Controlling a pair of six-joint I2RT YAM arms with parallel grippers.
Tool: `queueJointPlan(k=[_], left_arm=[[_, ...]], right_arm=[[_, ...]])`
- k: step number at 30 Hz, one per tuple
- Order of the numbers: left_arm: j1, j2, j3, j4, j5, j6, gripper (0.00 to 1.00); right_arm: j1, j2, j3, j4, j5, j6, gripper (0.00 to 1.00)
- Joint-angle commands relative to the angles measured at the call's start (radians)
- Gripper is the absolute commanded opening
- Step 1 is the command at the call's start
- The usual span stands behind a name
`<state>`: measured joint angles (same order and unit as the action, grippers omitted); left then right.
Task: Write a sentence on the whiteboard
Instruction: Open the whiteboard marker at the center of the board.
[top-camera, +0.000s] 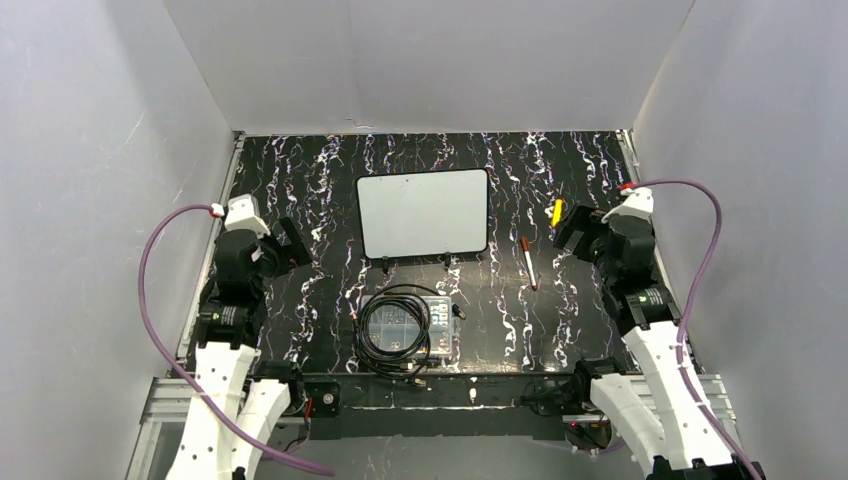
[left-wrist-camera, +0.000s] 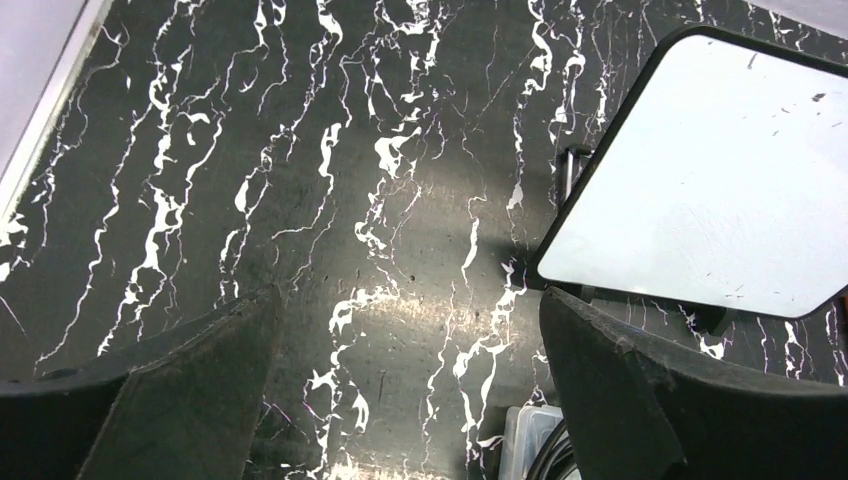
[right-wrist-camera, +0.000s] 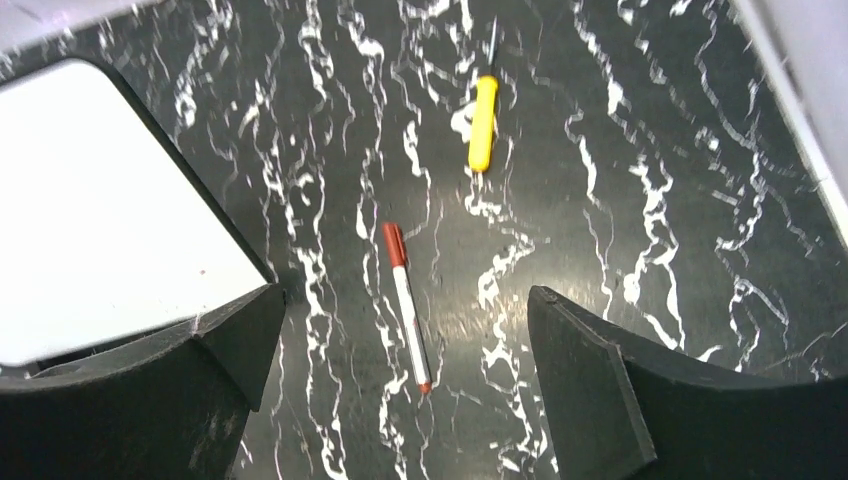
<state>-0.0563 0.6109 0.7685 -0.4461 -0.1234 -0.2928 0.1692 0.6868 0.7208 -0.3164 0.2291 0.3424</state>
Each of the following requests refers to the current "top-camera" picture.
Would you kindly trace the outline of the red whiteboard marker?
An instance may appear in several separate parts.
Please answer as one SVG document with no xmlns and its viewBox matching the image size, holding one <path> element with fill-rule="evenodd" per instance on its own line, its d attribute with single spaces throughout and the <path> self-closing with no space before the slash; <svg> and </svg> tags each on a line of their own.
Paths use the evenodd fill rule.
<svg viewBox="0 0 848 480">
<path fill-rule="evenodd" d="M 519 239 L 522 253 L 524 255 L 524 260 L 527 268 L 527 273 L 529 276 L 529 283 L 532 290 L 537 290 L 539 288 L 539 283 L 537 280 L 536 272 L 532 262 L 532 256 L 530 252 L 529 241 L 525 236 L 521 236 Z"/>
</svg>

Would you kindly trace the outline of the small white whiteboard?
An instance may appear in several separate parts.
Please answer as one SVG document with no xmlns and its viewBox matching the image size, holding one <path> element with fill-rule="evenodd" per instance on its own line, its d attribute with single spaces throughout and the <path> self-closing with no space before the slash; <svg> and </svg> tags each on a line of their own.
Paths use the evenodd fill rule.
<svg viewBox="0 0 848 480">
<path fill-rule="evenodd" d="M 489 246 L 490 183 L 483 168 L 362 176 L 355 193 L 370 260 L 480 253 Z"/>
</svg>

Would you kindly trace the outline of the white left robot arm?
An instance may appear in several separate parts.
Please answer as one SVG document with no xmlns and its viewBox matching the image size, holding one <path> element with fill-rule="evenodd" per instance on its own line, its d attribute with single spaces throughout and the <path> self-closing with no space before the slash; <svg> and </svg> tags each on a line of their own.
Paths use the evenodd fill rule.
<svg viewBox="0 0 848 480">
<path fill-rule="evenodd" d="M 283 241 L 244 221 L 226 221 L 216 240 L 197 315 L 194 392 L 169 479 L 254 478 L 272 454 L 276 422 L 301 396 L 292 362 L 256 360 L 269 284 L 312 261 L 294 222 L 280 225 Z"/>
</svg>

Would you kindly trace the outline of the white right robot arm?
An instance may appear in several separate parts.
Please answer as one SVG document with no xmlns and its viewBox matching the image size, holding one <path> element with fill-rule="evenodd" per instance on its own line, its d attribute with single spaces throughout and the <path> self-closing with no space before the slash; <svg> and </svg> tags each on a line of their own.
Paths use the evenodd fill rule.
<svg viewBox="0 0 848 480">
<path fill-rule="evenodd" d="M 643 399 L 637 376 L 607 358 L 578 362 L 567 397 L 609 419 L 648 479 L 761 479 L 761 466 L 715 416 L 689 361 L 681 312 L 659 279 L 655 243 L 642 214 L 578 205 L 558 223 L 555 247 L 599 273 L 604 309 L 650 394 Z"/>
</svg>

